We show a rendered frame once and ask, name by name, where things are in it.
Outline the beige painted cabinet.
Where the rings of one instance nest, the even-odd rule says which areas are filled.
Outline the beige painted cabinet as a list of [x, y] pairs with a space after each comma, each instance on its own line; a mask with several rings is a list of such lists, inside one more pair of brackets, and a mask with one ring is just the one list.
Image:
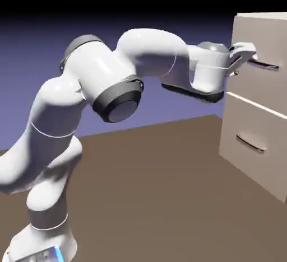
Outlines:
[[257, 59], [228, 80], [220, 155], [287, 203], [287, 12], [239, 13], [232, 42]]

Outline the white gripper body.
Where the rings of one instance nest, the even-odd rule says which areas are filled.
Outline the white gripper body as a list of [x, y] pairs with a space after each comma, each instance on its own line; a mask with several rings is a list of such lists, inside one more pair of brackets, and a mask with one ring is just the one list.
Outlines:
[[237, 42], [233, 44], [233, 55], [246, 55], [248, 60], [257, 60], [256, 47], [250, 42]]

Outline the beige drawer front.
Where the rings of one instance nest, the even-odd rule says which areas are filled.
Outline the beige drawer front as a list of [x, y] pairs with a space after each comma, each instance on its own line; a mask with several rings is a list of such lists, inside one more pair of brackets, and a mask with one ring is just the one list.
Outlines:
[[[264, 153], [237, 140], [240, 135]], [[228, 92], [221, 127], [220, 155], [287, 203], [287, 116]]]
[[239, 13], [234, 18], [232, 42], [252, 42], [258, 61], [277, 71], [244, 64], [227, 89], [287, 116], [287, 12]]

